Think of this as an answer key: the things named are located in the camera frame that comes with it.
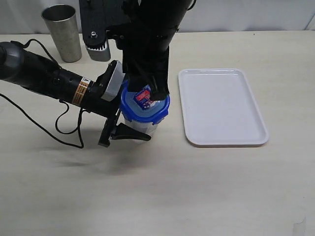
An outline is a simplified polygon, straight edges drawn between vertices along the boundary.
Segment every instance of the beige table surface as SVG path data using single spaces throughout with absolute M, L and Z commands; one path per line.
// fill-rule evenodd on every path
M 32 37 L 61 62 L 48 35 L 0 35 L 0 41 Z M 112 59 L 121 59 L 113 42 L 111 48 Z M 36 44 L 30 50 L 44 55 Z M 83 48 L 80 61 L 62 66 L 95 80 L 107 63 L 91 61 Z M 178 72 L 233 67 L 248 77 L 269 143 L 192 147 Z M 0 85 L 57 134 L 63 104 Z M 82 124 L 87 147 L 65 147 L 0 99 L 0 235 L 290 236 L 304 217 L 305 235 L 315 235 L 315 32 L 179 33 L 171 44 L 169 87 L 170 115 L 151 142 L 137 147 L 98 146 L 105 119 L 93 114 L 84 114 Z M 75 127 L 77 112 L 71 107 L 62 129 Z M 78 142 L 76 135 L 59 137 Z

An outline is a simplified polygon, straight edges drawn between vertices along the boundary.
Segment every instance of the blue plastic lid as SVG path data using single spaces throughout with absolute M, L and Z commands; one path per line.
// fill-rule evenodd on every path
M 124 84 L 120 109 L 125 119 L 140 123 L 160 123 L 167 115 L 170 105 L 169 96 L 163 101 L 150 100 L 150 87 L 145 86 L 140 92 L 128 92 L 128 83 Z

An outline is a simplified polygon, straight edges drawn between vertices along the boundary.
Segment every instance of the stainless steel cup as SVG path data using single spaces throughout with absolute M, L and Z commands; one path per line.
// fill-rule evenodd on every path
M 75 9 L 69 5 L 54 5 L 42 14 L 58 52 L 65 62 L 75 62 L 82 57 Z

